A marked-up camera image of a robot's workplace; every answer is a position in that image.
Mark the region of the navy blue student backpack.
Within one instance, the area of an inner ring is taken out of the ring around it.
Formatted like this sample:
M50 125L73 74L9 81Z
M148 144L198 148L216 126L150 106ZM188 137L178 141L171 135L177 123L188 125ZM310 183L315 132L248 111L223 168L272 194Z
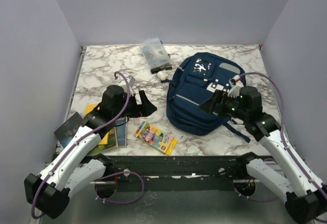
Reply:
M200 105L216 90L230 89L229 80L243 74L237 63L212 53L203 52L185 59L169 83L166 102L168 120L177 129L196 136L205 136L220 126L250 142L250 138L229 125L229 117L208 114Z

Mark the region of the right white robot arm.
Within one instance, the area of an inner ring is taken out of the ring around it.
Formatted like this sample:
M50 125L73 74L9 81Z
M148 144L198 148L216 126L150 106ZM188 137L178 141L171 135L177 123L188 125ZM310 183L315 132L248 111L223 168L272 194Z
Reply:
M252 176L262 182L284 203L296 223L306 223L326 213L326 184L286 141L276 119L263 111L262 96L255 87L242 87L236 95L216 90L199 107L208 114L243 121L247 132L269 151L284 173L280 175L251 154L250 159L236 164L239 178Z

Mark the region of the colourful crayon box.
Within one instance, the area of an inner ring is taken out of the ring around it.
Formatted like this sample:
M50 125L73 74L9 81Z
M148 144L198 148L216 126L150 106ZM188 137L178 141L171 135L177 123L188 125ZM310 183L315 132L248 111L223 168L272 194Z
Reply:
M148 122L142 122L134 136L165 155L170 155L178 142L172 134Z

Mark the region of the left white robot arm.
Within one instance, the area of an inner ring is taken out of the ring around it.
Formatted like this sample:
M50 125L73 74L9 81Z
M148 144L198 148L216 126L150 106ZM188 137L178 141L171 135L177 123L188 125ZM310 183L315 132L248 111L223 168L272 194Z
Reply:
M30 173L24 180L27 202L32 205L31 215L55 219L66 209L70 199L94 180L109 180L113 167L102 154L93 156L85 166L80 163L87 154L113 129L121 117L148 117L157 108L139 92L141 103L129 88L110 85L101 102L86 114L76 134L62 152L37 175Z

